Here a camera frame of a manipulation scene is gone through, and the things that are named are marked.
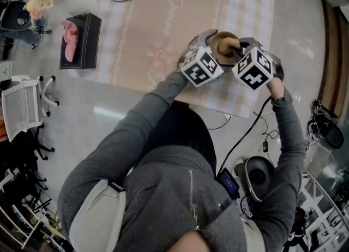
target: wire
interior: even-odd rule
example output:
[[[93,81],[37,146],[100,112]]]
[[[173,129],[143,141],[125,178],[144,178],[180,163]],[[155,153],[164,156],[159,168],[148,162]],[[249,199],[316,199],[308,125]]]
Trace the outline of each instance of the wire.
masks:
[[[228,124],[228,122],[229,122],[229,120],[231,119],[231,115],[230,115],[230,117],[229,117],[229,119],[228,119],[228,121],[227,122],[225,122],[222,126],[220,126],[220,127],[218,127],[218,128],[211,128],[211,129],[208,129],[208,130],[218,130],[218,129],[220,129],[220,128],[222,128],[222,127],[224,127],[226,124]]]
[[[261,115],[267,115],[268,113],[273,113],[273,114],[275,114],[275,112],[274,111],[268,111],[268,112],[266,112],[266,113],[262,113]]]
[[[241,208],[242,213],[243,213],[248,219],[250,219],[250,217],[245,213],[246,208],[245,208],[245,207],[242,208],[242,201],[243,201],[244,198],[246,198],[246,197],[247,197],[247,196],[244,196],[244,197],[240,200],[240,208]]]
[[[218,173],[220,173],[225,165],[225,163],[227,162],[229,155],[232,153],[232,151],[244,140],[244,138],[251,132],[252,128],[256,125],[257,121],[260,119],[261,114],[263,112],[264,107],[267,105],[267,103],[271,100],[271,96],[264,102],[264,104],[262,105],[261,111],[260,113],[257,115],[255,121],[253,122],[252,126],[250,127],[250,129],[247,130],[247,132],[242,136],[242,138],[229,150],[227,156],[225,157],[223,163],[221,164]]]
[[[264,122],[266,123],[266,126],[267,126],[266,127],[266,131],[264,133],[262,133],[262,135],[267,135],[267,137],[269,136],[272,140],[276,139],[279,136],[279,131],[278,130],[272,130],[270,133],[267,133],[267,131],[269,129],[268,122],[266,121],[266,119],[264,117],[260,116],[260,118],[264,120]],[[273,132],[276,132],[278,134],[276,136],[272,137],[271,133],[273,133]]]
[[[337,172],[337,166],[336,166],[336,162],[334,161],[334,158],[333,158],[333,155],[332,155],[332,153],[329,151],[329,150],[327,150],[326,148],[324,148],[320,143],[318,143],[317,142],[317,144],[318,145],[320,145],[323,149],[325,149],[326,151],[327,151],[327,153],[329,153],[330,155],[331,155],[331,158],[332,158],[332,161],[333,161],[333,166],[334,166],[334,169],[336,170],[336,172]]]
[[[275,167],[273,161],[272,161],[271,158],[269,157],[268,151],[267,151],[266,153],[267,153],[267,155],[268,155],[269,161],[272,163],[273,167]]]

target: electronic device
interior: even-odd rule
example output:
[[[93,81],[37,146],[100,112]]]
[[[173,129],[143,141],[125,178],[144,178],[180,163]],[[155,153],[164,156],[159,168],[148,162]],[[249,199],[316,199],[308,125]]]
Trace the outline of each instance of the electronic device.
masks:
[[[239,184],[226,167],[217,175],[216,181],[224,187],[232,200],[240,198]]]

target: zipper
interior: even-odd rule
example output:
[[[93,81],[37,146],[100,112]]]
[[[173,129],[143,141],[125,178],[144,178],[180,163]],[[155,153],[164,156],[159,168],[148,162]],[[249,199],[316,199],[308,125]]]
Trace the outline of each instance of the zipper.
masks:
[[[192,170],[189,170],[190,173],[190,214],[194,217],[196,228],[195,231],[199,229],[198,223],[197,223],[197,205],[192,202],[192,194],[194,191],[194,184],[193,184],[193,177],[192,177]]]

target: black cable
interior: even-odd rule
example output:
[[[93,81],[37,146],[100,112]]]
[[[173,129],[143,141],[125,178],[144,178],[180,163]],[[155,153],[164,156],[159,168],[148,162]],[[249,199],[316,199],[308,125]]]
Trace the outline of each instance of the black cable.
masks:
[[[271,96],[264,102],[264,104],[262,105],[261,111],[258,114],[258,116],[256,117],[255,121],[253,122],[252,126],[250,127],[250,129],[248,129],[248,131],[243,135],[243,137],[230,149],[230,151],[228,152],[227,156],[225,157],[221,167],[219,168],[218,173],[220,173],[223,169],[223,166],[225,165],[225,163],[227,162],[229,155],[232,153],[232,151],[240,144],[240,142],[243,141],[243,139],[251,132],[252,128],[256,125],[257,121],[260,119],[261,114],[263,112],[264,107],[267,105],[267,103],[271,100]]]
[[[242,213],[243,213],[248,219],[250,219],[250,217],[245,213],[246,208],[242,208],[242,201],[243,201],[244,198],[246,198],[246,197],[247,197],[247,196],[244,196],[244,197],[240,200],[240,208],[241,208]]]
[[[269,157],[268,151],[267,151],[266,153],[267,153],[267,155],[268,155],[269,161],[270,161],[270,162],[272,163],[272,165],[275,167],[273,161],[272,161],[271,158]]]
[[[211,128],[211,129],[207,129],[207,130],[218,130],[218,129],[220,129],[220,128],[222,128],[222,127],[224,127],[226,124],[228,124],[228,122],[229,122],[229,120],[231,119],[231,115],[230,115],[230,117],[229,117],[229,119],[228,119],[228,121],[227,122],[225,122],[222,126],[220,126],[220,127],[218,127],[218,128]]]
[[[267,135],[267,137],[270,137],[272,140],[276,139],[279,136],[279,131],[278,130],[272,130],[270,133],[267,133],[267,131],[269,129],[268,123],[267,123],[267,121],[266,121],[266,119],[264,117],[261,116],[260,118],[264,120],[264,122],[266,123],[266,126],[267,126],[266,131],[264,133],[262,133],[262,135]],[[277,132],[278,134],[276,136],[272,137],[271,133],[273,133],[273,132]]]

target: pink object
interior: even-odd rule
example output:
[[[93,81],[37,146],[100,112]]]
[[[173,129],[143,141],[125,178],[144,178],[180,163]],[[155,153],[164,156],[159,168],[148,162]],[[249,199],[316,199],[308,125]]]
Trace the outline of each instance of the pink object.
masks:
[[[35,20],[40,19],[43,16],[40,11],[35,10],[35,9],[33,9],[29,14],[30,14],[31,18],[35,19]]]
[[[61,21],[61,24],[64,26],[63,38],[67,43],[65,48],[65,58],[67,61],[72,62],[76,50],[77,37],[79,36],[77,25],[67,20]]]
[[[4,115],[3,115],[3,111],[2,111],[2,106],[0,106],[0,128],[6,129],[5,123],[2,120],[4,120]],[[8,139],[9,138],[7,137],[7,135],[0,136],[0,142],[6,141]]]

